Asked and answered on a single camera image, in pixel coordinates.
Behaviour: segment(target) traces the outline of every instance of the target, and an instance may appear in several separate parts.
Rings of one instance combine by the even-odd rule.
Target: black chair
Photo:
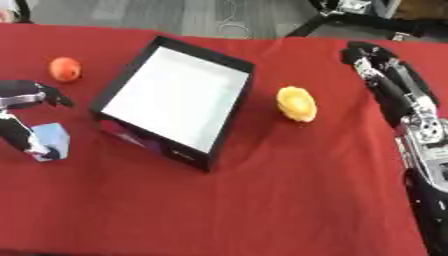
[[[31,21],[31,11],[26,0],[15,0],[18,7],[18,21],[17,23],[33,23]]]
[[[427,28],[433,24],[428,20],[401,20],[385,19],[370,11],[367,14],[357,14],[341,11],[338,6],[340,0],[309,0],[318,13],[305,22],[302,26],[289,33],[286,37],[306,37],[320,26],[331,23],[348,25],[360,25],[387,30],[388,38],[393,39],[397,35],[412,35],[421,37]]]

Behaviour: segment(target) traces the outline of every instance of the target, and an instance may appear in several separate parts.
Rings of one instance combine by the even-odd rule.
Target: metal robot hand
[[[57,149],[43,145],[33,131],[9,109],[26,108],[47,102],[73,107],[73,102],[58,89],[26,80],[0,81],[0,137],[14,148],[46,159],[60,159]]]
[[[448,120],[439,118],[437,98],[409,64],[380,46],[350,42],[341,55],[395,130],[404,184],[429,254],[448,255]]]

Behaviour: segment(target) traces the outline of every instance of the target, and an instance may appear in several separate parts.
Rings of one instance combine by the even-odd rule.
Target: yellow fruit
[[[311,122],[317,114],[313,97],[303,88],[288,86],[277,94],[279,109],[295,121]]]

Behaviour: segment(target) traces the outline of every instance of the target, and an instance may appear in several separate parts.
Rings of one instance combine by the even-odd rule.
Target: table
[[[73,110],[16,111],[29,125],[60,122],[68,160],[39,164],[0,142],[0,248],[199,256],[425,255],[402,186],[392,131],[335,39],[176,37],[257,65],[218,164],[206,174],[101,133],[95,95],[155,31],[0,25],[0,79],[55,85],[47,64],[78,59],[81,81],[60,86]],[[448,47],[380,42],[408,60],[446,113]],[[317,119],[276,109],[282,86],[307,88]]]

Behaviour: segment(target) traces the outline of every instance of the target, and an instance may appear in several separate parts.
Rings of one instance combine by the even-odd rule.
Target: small white block
[[[61,159],[67,158],[70,135],[59,123],[36,125],[31,127],[31,129],[36,133],[42,144],[57,149],[61,154]],[[40,156],[34,156],[34,158],[39,162],[51,161]]]

